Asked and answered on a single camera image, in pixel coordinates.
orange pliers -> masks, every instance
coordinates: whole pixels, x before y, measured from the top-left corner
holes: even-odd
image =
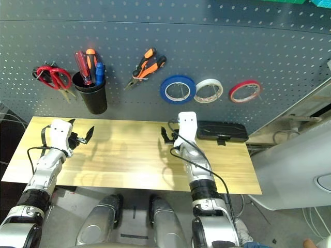
[[[141,59],[139,65],[137,66],[137,69],[133,71],[131,80],[124,89],[131,88],[137,82],[145,80],[146,79],[145,77],[147,75],[157,71],[167,61],[167,58],[165,56],[161,56],[156,61],[156,63],[152,64],[150,67],[147,68],[148,61],[155,55],[156,55],[155,48],[150,48],[147,50],[147,52],[144,54],[143,58]]]

black cup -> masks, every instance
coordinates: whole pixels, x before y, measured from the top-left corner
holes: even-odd
[[[93,87],[86,87],[86,85],[84,85],[84,81],[81,74],[77,72],[72,77],[72,82],[75,88],[81,94],[86,107],[92,114],[99,115],[106,111],[107,99],[106,99],[106,90],[105,90],[105,85],[106,85],[105,80],[103,80],[102,84],[100,85]]]

wooden tabletop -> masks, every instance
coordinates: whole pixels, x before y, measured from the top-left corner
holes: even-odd
[[[26,151],[42,145],[41,129],[54,118],[32,118],[2,181],[28,183],[32,172]],[[189,191],[184,164],[170,155],[172,145],[163,142],[161,126],[167,129],[168,136],[171,134],[166,122],[76,119],[73,132],[85,137],[92,126],[95,126],[92,139],[87,145],[80,144],[73,157],[63,164],[58,185]],[[49,145],[49,129],[46,137]],[[230,193],[261,194],[244,143],[217,146],[216,141],[196,141]],[[41,150],[31,150],[34,164],[40,153]],[[221,181],[215,180],[218,191],[225,192]]]

white tape roll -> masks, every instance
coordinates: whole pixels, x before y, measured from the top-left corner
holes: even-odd
[[[216,86],[218,87],[218,90],[216,91],[216,93],[210,97],[198,97],[198,91],[205,87],[205,86]],[[197,93],[195,94],[195,97],[194,99],[197,101],[197,102],[200,102],[200,103],[210,103],[210,102],[214,102],[216,101],[218,98],[220,98],[220,96],[223,94],[223,87],[222,87],[222,84],[220,81],[216,80],[216,79],[205,79],[201,82],[199,82],[197,85]]]

gray pegboard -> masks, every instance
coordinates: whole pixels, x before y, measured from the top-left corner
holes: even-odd
[[[196,111],[199,119],[243,123],[252,133],[329,77],[330,17],[310,3],[231,2],[99,1],[91,8],[89,1],[1,1],[0,99],[25,120],[40,115],[167,121],[180,111]],[[20,6],[21,13],[10,6]],[[266,24],[268,18],[274,19],[272,25]],[[143,52],[153,46],[159,56],[167,56],[165,67],[123,91]],[[73,74],[73,52],[88,47],[97,50],[107,69],[108,110],[98,116],[88,112],[77,92],[78,99],[70,97],[68,105],[59,92],[31,77],[32,68],[44,60]],[[220,80],[222,101],[165,103],[159,87],[174,74],[196,83]],[[261,82],[262,100],[230,102],[230,88],[246,79]]]
[[[4,0],[0,20],[106,21],[231,25],[330,34],[330,10],[310,1]]]

